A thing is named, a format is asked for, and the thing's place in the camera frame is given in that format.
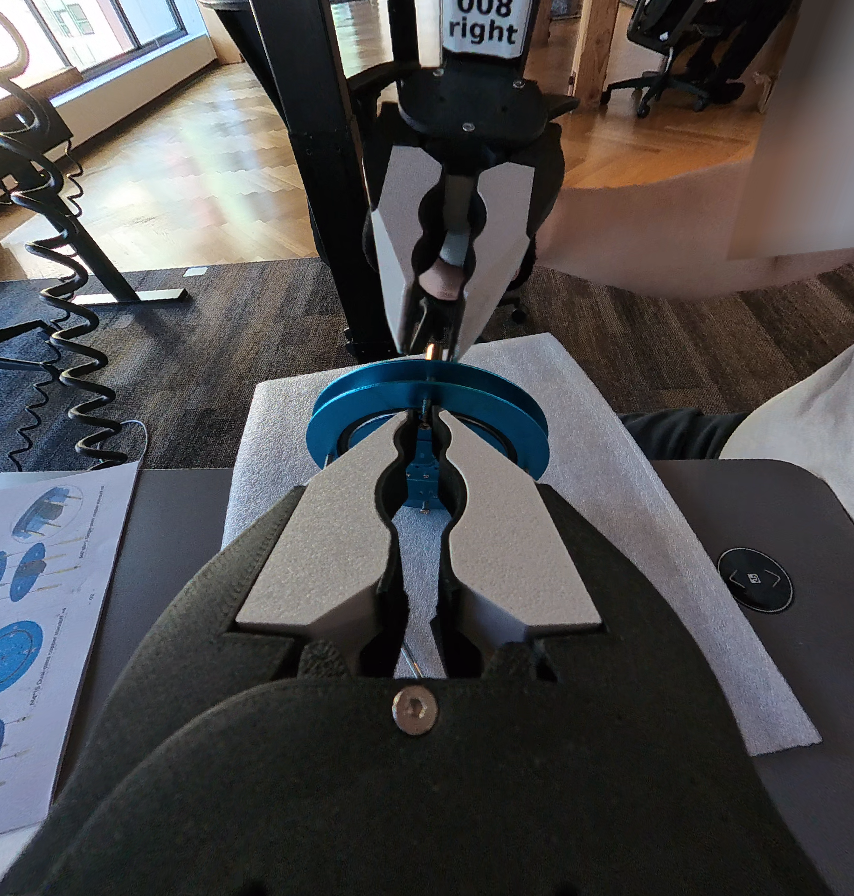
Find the wooden pillar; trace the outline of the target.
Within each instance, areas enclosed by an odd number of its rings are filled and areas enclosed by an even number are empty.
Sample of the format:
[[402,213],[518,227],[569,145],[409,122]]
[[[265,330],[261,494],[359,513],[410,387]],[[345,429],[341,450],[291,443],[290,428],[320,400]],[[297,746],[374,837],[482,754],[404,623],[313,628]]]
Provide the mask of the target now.
[[576,110],[580,114],[599,106],[619,5],[619,1],[583,1],[570,77],[570,93],[580,101]]

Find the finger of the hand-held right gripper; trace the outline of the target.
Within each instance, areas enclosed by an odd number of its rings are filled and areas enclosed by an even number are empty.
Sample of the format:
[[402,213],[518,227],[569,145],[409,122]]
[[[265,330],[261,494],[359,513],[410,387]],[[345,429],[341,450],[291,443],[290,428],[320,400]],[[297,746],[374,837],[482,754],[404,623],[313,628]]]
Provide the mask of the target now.
[[395,145],[371,213],[384,307],[401,354],[409,354],[424,315],[419,276],[437,260],[445,235],[444,171],[419,147]]
[[472,243],[475,265],[464,286],[456,352],[466,352],[480,336],[519,270],[530,242],[526,227],[533,176],[533,167],[513,162],[479,175],[477,192],[486,210],[486,223]]

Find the white foam sheet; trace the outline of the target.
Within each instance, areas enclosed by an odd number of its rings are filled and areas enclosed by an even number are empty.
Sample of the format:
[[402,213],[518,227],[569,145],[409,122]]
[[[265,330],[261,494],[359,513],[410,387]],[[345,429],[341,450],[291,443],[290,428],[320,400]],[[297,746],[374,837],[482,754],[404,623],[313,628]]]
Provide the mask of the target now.
[[[528,392],[549,425],[553,487],[657,589],[694,636],[751,756],[819,735],[645,455],[586,373],[550,334],[471,348],[465,363]],[[318,472],[305,435],[316,398],[350,367],[256,386],[231,481],[222,546]]]

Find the open instruction booklet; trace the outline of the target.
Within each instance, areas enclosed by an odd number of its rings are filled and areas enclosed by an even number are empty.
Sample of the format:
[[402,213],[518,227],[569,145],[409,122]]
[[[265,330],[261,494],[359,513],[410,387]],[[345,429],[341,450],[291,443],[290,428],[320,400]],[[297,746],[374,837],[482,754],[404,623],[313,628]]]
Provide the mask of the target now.
[[0,834],[51,804],[138,468],[0,489]]

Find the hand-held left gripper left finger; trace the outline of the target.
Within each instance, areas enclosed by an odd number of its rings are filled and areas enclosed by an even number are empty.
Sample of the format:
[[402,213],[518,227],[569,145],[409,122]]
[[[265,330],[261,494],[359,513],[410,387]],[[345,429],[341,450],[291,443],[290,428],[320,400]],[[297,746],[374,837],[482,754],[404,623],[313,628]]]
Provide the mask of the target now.
[[354,673],[388,624],[378,588],[389,572],[395,529],[378,486],[403,463],[396,413],[305,487],[236,616],[237,628],[334,644]]

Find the black mesh office chair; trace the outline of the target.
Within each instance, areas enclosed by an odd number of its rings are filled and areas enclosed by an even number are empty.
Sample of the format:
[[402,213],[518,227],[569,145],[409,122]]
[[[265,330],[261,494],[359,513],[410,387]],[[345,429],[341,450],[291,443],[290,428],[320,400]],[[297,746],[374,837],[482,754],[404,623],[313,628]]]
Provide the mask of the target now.
[[687,79],[686,75],[671,73],[676,57],[701,39],[719,40],[723,28],[702,14],[703,1],[642,1],[637,2],[626,30],[626,37],[635,45],[655,51],[664,57],[659,71],[645,71],[642,76],[609,84],[600,94],[600,106],[606,106],[613,91],[646,88],[636,108],[637,118],[646,118],[653,101],[664,91],[676,89],[695,97],[694,111],[702,111],[710,104],[709,91]]

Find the dark grey desk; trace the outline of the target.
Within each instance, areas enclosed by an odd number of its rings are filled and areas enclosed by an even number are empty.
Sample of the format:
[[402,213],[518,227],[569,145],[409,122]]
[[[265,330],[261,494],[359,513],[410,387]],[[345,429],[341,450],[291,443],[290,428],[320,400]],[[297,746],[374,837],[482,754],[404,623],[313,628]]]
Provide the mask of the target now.
[[78,697],[57,797],[107,695],[164,609],[218,553],[232,469],[144,469]]

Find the wide glass window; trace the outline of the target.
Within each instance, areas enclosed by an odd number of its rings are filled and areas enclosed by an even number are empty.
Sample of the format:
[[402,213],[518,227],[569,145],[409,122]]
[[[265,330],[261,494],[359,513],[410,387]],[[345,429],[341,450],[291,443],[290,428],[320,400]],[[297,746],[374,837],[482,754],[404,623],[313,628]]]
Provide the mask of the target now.
[[74,67],[82,81],[187,35],[174,1],[0,1],[28,46],[22,87]]

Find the blue round metal base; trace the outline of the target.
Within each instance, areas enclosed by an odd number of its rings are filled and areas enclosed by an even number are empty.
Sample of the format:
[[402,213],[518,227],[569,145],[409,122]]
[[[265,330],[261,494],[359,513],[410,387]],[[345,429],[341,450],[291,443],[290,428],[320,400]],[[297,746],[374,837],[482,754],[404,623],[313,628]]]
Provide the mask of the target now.
[[324,467],[394,415],[411,410],[420,427],[406,470],[405,504],[439,508],[440,465],[428,424],[432,409],[450,412],[534,479],[549,464],[547,420],[527,392],[477,367],[417,357],[359,366],[324,388],[309,421],[309,453]]

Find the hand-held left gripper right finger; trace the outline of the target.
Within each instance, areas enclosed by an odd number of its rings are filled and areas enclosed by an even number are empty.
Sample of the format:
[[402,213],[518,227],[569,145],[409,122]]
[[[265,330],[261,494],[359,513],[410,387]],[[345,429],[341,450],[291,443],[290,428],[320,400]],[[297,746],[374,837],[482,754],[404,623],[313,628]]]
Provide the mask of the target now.
[[447,410],[432,412],[442,534],[437,617],[450,676],[478,676],[508,643],[601,626],[533,478]]

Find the person's dark pants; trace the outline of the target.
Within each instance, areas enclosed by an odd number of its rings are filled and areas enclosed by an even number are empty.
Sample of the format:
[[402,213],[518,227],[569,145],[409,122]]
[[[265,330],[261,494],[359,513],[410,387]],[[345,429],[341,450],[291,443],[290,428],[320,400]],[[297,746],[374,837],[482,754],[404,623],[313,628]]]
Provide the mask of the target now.
[[748,412],[705,415],[700,409],[625,413],[619,419],[650,461],[714,460]]

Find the person's right hand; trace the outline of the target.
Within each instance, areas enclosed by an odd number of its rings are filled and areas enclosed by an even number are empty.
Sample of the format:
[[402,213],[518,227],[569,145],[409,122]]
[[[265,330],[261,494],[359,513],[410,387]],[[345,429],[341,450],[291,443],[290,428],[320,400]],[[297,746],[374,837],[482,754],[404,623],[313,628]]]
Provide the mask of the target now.
[[419,276],[420,286],[427,294],[451,302],[459,297],[464,281],[464,268],[447,263],[441,256]]

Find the person's right forearm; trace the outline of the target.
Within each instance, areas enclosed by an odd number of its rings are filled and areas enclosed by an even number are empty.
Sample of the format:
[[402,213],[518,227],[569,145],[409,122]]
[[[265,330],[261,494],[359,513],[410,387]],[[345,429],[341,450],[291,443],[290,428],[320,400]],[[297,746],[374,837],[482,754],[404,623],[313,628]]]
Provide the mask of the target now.
[[854,248],[728,260],[750,161],[645,185],[563,188],[537,263],[648,297],[707,299],[802,281],[854,263]]

